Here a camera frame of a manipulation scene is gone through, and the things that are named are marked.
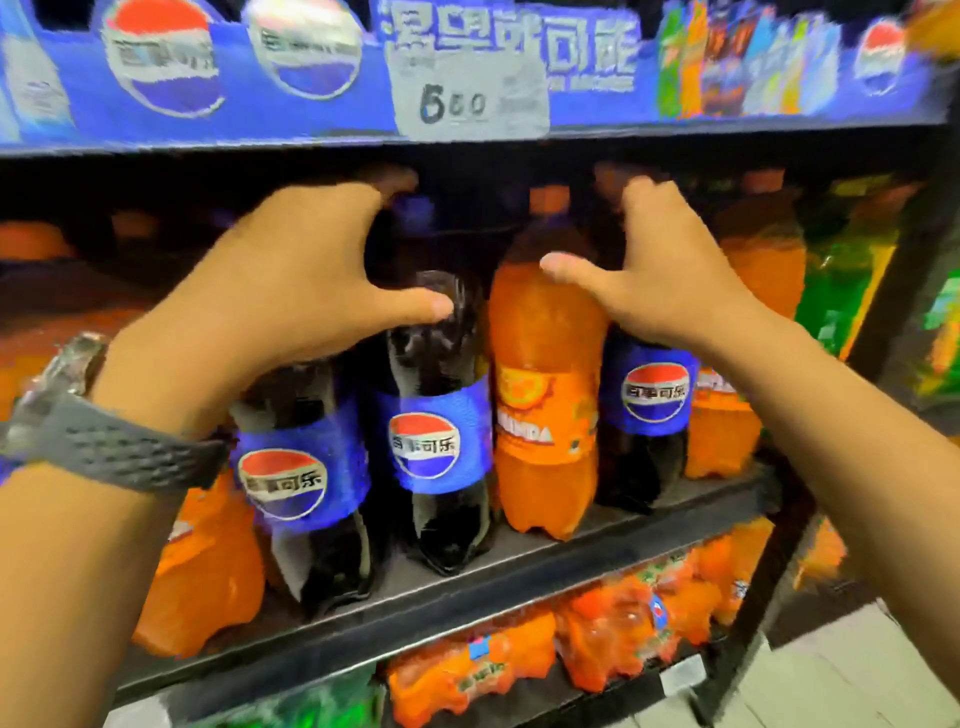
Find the person's right hand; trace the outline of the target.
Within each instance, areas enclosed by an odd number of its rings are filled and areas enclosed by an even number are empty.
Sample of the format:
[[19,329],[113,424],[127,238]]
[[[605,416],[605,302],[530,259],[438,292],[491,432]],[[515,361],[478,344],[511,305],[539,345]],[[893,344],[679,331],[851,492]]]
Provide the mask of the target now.
[[599,166],[597,191],[622,214],[627,311],[618,326],[722,369],[757,348],[779,316],[749,291],[672,180]]

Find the person's left hand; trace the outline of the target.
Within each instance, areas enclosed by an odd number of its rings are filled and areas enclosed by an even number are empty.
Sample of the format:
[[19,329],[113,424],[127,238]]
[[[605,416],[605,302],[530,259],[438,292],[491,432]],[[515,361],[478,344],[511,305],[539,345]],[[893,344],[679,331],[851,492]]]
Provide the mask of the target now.
[[205,439],[259,377],[328,358],[379,332],[349,332],[346,295],[374,285],[366,241],[378,213],[417,174],[273,192],[224,233],[186,278],[109,344],[88,399],[121,419]]

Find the cola bottle blue label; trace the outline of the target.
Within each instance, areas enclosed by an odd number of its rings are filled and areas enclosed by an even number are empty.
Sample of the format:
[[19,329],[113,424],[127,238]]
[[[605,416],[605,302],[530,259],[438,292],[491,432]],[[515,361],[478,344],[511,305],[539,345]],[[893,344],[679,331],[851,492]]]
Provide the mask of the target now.
[[272,370],[230,406],[234,479],[289,599],[310,622],[373,591],[387,538],[354,385],[336,357]]
[[597,504],[648,514],[681,479],[699,368],[686,350],[609,327],[599,385]]
[[406,544],[450,577],[486,551],[498,521],[481,291],[438,270],[416,272],[409,283],[448,297],[453,309],[437,323],[399,326],[372,339],[375,442],[397,488]]

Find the person's right forearm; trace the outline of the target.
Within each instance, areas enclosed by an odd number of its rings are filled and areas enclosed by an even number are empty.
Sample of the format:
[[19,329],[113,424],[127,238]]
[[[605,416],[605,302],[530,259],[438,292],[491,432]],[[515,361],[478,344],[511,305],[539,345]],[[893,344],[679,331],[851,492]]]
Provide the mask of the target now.
[[707,358],[960,703],[960,447],[777,314],[717,334]]

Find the person's left forearm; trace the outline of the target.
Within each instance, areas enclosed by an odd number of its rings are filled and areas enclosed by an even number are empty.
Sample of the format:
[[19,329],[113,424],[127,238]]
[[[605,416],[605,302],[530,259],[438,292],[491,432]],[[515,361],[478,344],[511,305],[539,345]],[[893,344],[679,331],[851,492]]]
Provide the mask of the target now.
[[0,728],[102,728],[185,497],[46,463],[0,486]]

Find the orange soda bottle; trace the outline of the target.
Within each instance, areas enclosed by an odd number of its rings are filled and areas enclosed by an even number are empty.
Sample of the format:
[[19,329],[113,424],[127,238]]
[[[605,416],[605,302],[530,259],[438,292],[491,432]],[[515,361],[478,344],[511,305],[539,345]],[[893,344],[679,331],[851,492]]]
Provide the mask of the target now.
[[[742,195],[714,216],[720,248],[750,292],[793,319],[805,288],[807,249],[784,168],[745,173]],[[733,478],[750,464],[762,421],[717,370],[702,364],[693,391],[685,476]]]
[[509,525],[568,541],[594,502],[598,389],[609,318],[541,267],[594,249],[570,216],[570,188],[530,191],[530,222],[493,276],[487,303],[494,366],[498,498]]
[[258,615],[265,585],[254,509],[225,469],[209,489],[187,491],[131,641],[157,657],[196,656]]

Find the white price tag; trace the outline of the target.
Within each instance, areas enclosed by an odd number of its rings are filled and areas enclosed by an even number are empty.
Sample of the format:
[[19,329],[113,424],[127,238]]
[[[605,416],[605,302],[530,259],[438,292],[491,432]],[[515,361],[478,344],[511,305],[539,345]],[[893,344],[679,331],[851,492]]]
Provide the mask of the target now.
[[385,49],[393,118],[413,143],[539,140],[550,123],[546,67],[512,51]]

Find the blue shelf banner strip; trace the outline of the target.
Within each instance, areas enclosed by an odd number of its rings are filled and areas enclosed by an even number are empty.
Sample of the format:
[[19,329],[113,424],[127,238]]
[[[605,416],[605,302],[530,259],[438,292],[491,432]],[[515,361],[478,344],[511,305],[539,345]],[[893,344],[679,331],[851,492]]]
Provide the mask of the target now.
[[390,46],[540,58],[540,140],[945,124],[960,63],[910,50],[904,20],[899,0],[0,0],[0,154],[413,143]]

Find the green soda bottle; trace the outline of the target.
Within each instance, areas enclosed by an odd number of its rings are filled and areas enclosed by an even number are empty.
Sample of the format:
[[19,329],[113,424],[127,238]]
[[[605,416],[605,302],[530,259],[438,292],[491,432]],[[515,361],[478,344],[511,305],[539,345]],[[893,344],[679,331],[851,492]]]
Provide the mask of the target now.
[[800,206],[806,268],[795,319],[834,358],[849,356],[915,191],[892,174],[847,177]]

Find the black metal shelf rack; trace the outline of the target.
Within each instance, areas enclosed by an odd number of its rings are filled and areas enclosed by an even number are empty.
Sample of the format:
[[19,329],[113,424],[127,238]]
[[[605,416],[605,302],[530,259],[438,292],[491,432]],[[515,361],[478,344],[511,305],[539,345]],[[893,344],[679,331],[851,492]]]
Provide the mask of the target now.
[[[466,199],[502,184],[566,182],[583,191],[594,163],[619,161],[654,167],[690,180],[732,177],[762,167],[785,167],[791,178],[813,185],[829,178],[898,171],[926,179],[917,203],[927,221],[909,223],[906,251],[867,315],[850,363],[869,378],[906,393],[907,358],[918,358],[931,334],[918,331],[921,308],[932,303],[960,242],[948,227],[960,223],[960,111],[939,126],[905,127],[690,127],[658,135],[560,137],[518,142],[398,142],[360,145],[282,145],[246,149],[166,151],[63,151],[0,153],[0,213],[39,213],[66,219],[90,212],[97,202],[174,203],[187,199],[187,183],[210,201],[237,210],[275,188],[317,182],[379,164],[413,168],[431,195]],[[386,574],[367,601],[308,623],[269,596],[251,624],[227,630],[197,658],[152,658],[126,652],[106,701],[111,712],[96,722],[130,719],[133,728],[161,719],[199,721],[243,703],[339,677],[488,619],[556,597],[589,581],[712,536],[735,520],[778,511],[784,536],[761,560],[757,593],[748,598],[745,627],[737,626],[714,659],[733,685],[746,670],[749,638],[773,616],[778,589],[786,585],[790,559],[799,557],[810,520],[808,495],[786,466],[750,467],[728,481],[678,487],[678,504],[654,516],[629,515],[601,506],[588,509],[572,540],[503,529],[490,551],[465,573],[439,577],[395,550]]]

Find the shrink-wrapped orange bottle pack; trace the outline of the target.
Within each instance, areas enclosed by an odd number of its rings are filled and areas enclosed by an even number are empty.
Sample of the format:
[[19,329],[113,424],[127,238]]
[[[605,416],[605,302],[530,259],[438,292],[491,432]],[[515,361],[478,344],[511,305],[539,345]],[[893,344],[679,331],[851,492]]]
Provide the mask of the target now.
[[696,576],[720,590],[713,611],[719,625],[730,627],[737,618],[773,530],[774,523],[762,516],[700,544]]
[[721,589],[700,575],[702,547],[668,553],[557,598],[558,656],[573,686],[599,694],[686,644],[708,644]]
[[462,715],[477,698],[546,678],[556,631],[552,608],[529,606],[395,656],[384,672],[393,720],[425,728],[440,712]]

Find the green packaged goods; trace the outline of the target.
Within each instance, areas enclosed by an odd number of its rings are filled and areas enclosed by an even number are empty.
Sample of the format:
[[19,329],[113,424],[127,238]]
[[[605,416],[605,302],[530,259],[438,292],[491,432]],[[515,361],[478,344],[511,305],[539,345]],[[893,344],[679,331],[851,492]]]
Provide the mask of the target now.
[[922,329],[934,338],[918,367],[917,395],[960,396],[960,266],[947,275],[924,314]]

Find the shrink-wrapped green bottle pack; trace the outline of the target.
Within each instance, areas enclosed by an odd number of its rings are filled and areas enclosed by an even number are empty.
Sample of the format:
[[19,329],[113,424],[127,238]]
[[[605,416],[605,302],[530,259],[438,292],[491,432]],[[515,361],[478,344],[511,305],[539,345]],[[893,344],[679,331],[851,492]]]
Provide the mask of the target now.
[[174,728],[380,728],[387,688],[359,666]]

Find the small white shelf label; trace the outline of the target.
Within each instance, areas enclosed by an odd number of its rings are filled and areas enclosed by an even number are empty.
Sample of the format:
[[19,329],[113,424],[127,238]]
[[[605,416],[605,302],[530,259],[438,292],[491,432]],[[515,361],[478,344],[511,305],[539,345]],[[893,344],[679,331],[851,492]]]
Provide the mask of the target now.
[[658,676],[663,697],[673,698],[706,682],[709,672],[703,655],[696,652],[662,669]]

